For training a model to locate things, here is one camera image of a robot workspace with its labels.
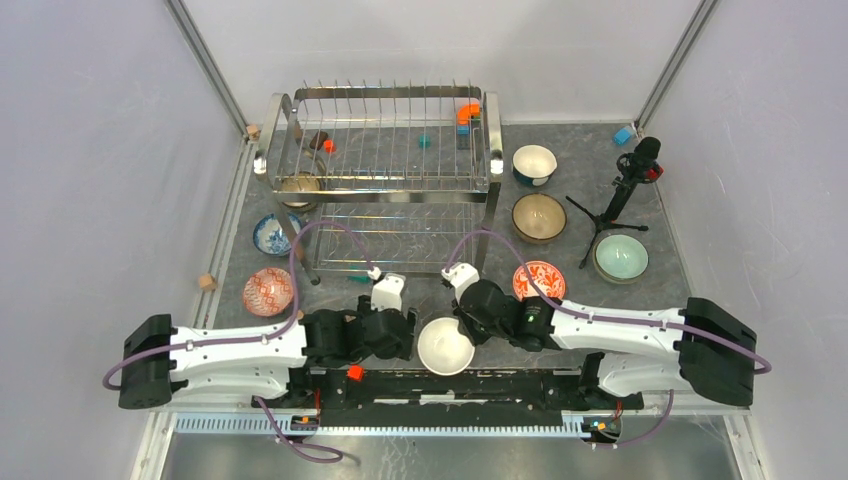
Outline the white bowl orange rim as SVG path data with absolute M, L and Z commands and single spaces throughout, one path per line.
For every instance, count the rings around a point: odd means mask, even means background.
M 519 300 L 527 296 L 537 296 L 538 292 L 530 285 L 535 285 L 548 297 L 562 300 L 567 292 L 567 283 L 562 272 L 555 266 L 544 261 L 529 261 L 527 269 L 519 266 L 512 278 L 513 293 Z

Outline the pink speckled bowl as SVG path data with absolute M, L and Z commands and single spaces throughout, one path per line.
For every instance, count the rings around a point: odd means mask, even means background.
M 558 200 L 544 193 L 532 193 L 514 203 L 511 220 L 515 232 L 523 241 L 547 244 L 565 231 L 568 217 Z

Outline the red patterned bowl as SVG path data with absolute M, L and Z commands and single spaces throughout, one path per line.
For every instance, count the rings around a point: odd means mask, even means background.
M 252 274 L 242 292 L 247 311 L 259 317 L 281 314 L 293 301 L 291 275 L 276 267 L 260 269 Z

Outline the pale green bowl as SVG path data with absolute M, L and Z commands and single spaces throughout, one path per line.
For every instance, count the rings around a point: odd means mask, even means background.
M 649 266 L 649 254 L 644 245 L 623 234 L 604 237 L 593 247 L 590 257 L 597 273 L 614 284 L 636 282 Z

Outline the blue floral bowl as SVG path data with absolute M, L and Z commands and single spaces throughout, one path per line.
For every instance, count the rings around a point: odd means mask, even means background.
M 252 233 L 255 248 L 261 253 L 285 257 L 291 252 L 291 244 L 273 213 L 259 220 Z

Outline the teal and white bowl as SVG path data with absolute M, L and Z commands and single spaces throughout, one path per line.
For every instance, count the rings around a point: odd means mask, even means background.
M 558 167 L 556 156 L 546 147 L 525 145 L 512 157 L 512 174 L 521 184 L 539 187 L 546 184 Z

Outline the black patterned bowl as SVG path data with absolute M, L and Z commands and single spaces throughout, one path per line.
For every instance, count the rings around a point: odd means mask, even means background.
M 314 192 L 323 189 L 323 181 L 308 172 L 301 172 L 294 176 L 284 177 L 281 181 L 281 190 L 283 192 Z M 287 201 L 283 203 L 288 209 L 294 212 L 309 212 L 316 208 L 316 203 L 305 201 Z

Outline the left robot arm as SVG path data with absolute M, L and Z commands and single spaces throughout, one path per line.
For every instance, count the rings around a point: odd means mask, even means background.
M 313 397 L 315 368 L 410 359 L 417 320 L 415 309 L 375 308 L 368 295 L 354 309 L 319 309 L 283 325 L 194 329 L 154 315 L 124 341 L 118 405 L 141 410 L 226 397 L 302 407 Z

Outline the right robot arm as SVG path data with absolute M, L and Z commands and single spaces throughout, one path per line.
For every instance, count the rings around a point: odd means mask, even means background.
M 476 277 L 445 284 L 454 292 L 459 329 L 475 345 L 500 338 L 529 352 L 585 350 L 577 392 L 591 408 L 651 390 L 691 390 L 735 407 L 753 403 L 756 333 L 711 300 L 638 311 L 518 300 Z

